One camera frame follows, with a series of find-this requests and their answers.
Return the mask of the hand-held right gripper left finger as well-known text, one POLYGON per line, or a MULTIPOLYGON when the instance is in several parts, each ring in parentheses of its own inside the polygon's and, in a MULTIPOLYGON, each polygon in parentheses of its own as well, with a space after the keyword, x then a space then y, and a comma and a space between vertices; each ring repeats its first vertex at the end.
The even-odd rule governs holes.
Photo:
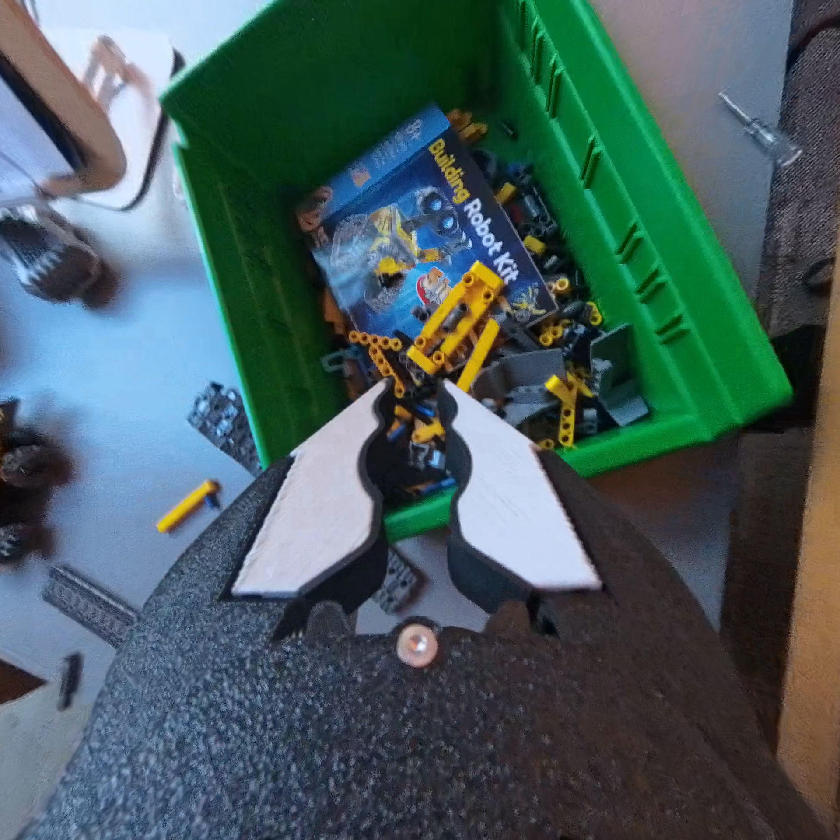
POLYGON ((388 548, 372 470, 393 407, 381 381, 292 451, 233 597, 333 601, 352 614, 380 589, 388 548))

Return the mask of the flat grey track strip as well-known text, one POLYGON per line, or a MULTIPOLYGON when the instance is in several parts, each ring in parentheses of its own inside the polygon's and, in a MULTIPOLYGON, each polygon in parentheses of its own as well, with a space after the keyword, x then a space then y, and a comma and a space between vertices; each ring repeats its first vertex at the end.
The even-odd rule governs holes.
POLYGON ((123 645, 139 617, 119 595, 63 564, 49 570, 42 598, 114 649, 123 645))

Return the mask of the yellow black toy car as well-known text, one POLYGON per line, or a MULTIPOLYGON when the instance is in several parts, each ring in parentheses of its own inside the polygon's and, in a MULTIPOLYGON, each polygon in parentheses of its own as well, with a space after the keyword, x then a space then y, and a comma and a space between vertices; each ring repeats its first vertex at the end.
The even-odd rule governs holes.
POLYGON ((54 442, 19 416, 20 401, 1 403, 1 565, 11 568, 47 553, 49 505, 70 477, 70 463, 54 442))

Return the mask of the pile of small building pieces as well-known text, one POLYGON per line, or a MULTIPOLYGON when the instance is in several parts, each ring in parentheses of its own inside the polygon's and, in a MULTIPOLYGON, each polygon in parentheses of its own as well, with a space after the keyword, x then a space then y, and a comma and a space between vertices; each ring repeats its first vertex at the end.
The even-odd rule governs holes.
MULTIPOLYGON (((440 383, 452 382, 548 450, 569 452, 603 431, 637 423, 649 411, 635 377, 632 329, 627 323, 612 327, 605 323, 599 301, 572 256, 532 165, 507 161, 486 148, 488 126, 470 112, 454 109, 444 115, 471 151, 497 160, 501 183, 497 199, 507 208, 517 231, 524 234, 524 244, 558 309, 535 327, 523 328, 514 324, 509 311, 494 309, 503 303, 500 294, 435 376, 425 374, 407 358, 415 338, 384 335, 403 342, 398 368, 406 385, 404 398, 394 396, 386 434, 382 493, 393 505, 437 495, 455 484, 446 464, 445 430, 439 418, 440 383)), ((351 400, 379 382, 392 384, 381 378, 366 349, 348 341, 347 333, 357 329, 339 309, 309 253, 322 286, 324 318, 337 335, 337 349, 322 365, 342 372, 351 400)))

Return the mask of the long yellow perforated beam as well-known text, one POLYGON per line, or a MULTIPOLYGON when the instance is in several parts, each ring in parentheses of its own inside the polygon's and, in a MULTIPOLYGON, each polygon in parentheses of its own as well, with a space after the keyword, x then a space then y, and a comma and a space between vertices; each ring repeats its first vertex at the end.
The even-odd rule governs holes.
POLYGON ((205 508, 203 499, 209 492, 216 492, 219 495, 221 486, 213 479, 207 479, 199 486, 191 490, 183 499, 179 500, 172 509, 156 522, 155 528, 158 533, 170 533, 183 525, 184 522, 195 514, 200 508, 205 508))

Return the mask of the green plastic bin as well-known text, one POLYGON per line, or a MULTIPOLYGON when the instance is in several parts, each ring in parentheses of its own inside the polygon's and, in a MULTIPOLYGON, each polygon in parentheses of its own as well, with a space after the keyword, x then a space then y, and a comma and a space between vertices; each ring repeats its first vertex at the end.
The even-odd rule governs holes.
POLYGON ((765 331, 592 6, 274 2, 162 94, 265 466, 345 405, 293 207, 435 102, 530 160, 650 416, 563 457, 584 478, 705 444, 792 399, 765 331))

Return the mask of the yellow angled perforated beam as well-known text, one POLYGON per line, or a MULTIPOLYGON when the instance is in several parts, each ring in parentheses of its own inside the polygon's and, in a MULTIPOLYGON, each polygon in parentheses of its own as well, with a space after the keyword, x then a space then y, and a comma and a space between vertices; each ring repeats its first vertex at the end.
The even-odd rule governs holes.
POLYGON ((404 398, 406 385, 398 368, 399 353, 403 351, 403 342, 398 338, 389 338, 375 333, 351 330, 347 333, 351 344, 366 349, 374 368, 382 379, 392 381, 394 396, 404 398))

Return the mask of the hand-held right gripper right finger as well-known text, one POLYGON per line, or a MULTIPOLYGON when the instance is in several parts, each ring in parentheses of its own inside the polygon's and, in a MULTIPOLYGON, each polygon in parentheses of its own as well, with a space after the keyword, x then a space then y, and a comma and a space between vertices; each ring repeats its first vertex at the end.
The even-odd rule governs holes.
POLYGON ((488 614, 505 602, 600 591, 558 490, 564 462, 450 381, 437 404, 455 480, 447 557, 456 589, 488 614))

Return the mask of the black perforated beam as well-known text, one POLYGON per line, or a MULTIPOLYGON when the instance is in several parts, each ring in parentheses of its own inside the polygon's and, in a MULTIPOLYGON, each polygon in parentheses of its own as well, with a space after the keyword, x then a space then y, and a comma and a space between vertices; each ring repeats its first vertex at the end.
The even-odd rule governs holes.
POLYGON ((84 656, 80 652, 71 653, 62 659, 56 706, 58 711, 67 711, 73 705, 79 690, 83 666, 84 656))

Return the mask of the clear handled screwdriver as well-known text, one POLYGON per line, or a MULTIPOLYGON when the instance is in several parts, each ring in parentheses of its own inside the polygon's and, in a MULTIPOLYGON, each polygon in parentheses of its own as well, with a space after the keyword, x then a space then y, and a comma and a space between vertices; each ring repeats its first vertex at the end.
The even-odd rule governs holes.
POLYGON ((788 167, 802 157, 802 147, 794 143, 781 129, 773 128, 745 112, 725 91, 718 93, 718 99, 775 169, 788 167))

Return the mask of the adjacent grey desk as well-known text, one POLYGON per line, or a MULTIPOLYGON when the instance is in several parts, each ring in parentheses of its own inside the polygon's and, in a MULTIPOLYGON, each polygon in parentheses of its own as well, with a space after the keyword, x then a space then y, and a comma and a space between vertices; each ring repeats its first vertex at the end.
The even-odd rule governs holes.
POLYGON ((835 264, 777 749, 795 788, 835 837, 839 802, 838 271, 835 264))

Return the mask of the instruction sheet on stand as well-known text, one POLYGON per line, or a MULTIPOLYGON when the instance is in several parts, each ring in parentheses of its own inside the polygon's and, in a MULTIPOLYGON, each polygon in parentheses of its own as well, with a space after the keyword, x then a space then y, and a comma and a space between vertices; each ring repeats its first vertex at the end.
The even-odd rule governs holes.
POLYGON ((161 94, 183 63, 165 35, 43 29, 35 2, 2 1, 2 210, 134 209, 165 135, 161 94))

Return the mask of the grey track strip right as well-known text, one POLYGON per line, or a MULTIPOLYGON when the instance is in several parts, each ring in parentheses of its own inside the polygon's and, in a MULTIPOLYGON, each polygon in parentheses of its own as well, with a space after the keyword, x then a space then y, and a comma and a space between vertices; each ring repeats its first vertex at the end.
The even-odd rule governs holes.
MULTIPOLYGON (((243 467, 253 478, 263 468, 257 454, 242 396, 217 382, 207 384, 195 397, 186 421, 210 444, 243 467)), ((407 607, 421 589, 417 571, 396 549, 388 551, 386 575, 372 601, 384 613, 395 615, 407 607)))

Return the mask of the yellow rectangular frame piece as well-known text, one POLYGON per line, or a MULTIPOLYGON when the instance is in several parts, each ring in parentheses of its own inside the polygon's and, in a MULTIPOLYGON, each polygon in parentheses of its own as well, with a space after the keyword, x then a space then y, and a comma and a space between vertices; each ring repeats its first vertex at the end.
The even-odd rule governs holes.
POLYGON ((438 375, 504 288, 498 274, 475 262, 425 321, 407 358, 426 375, 438 375))

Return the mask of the grey building block assembly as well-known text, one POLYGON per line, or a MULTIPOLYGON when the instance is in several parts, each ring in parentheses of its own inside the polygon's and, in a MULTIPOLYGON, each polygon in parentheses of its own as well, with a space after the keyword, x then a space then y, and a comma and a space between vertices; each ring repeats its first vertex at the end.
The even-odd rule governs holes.
POLYGON ((50 303, 102 310, 120 288, 91 238, 48 205, 2 208, 1 258, 27 294, 50 303))

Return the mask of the robot kit instruction booklet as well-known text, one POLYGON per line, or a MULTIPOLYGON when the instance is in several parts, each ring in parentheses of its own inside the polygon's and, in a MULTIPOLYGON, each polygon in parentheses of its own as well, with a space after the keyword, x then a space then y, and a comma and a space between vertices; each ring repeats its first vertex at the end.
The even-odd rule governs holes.
POLYGON ((299 206, 311 257, 355 329, 414 339, 476 262, 501 279, 494 309, 514 324, 533 328, 557 312, 497 199, 496 164, 432 104, 299 206))

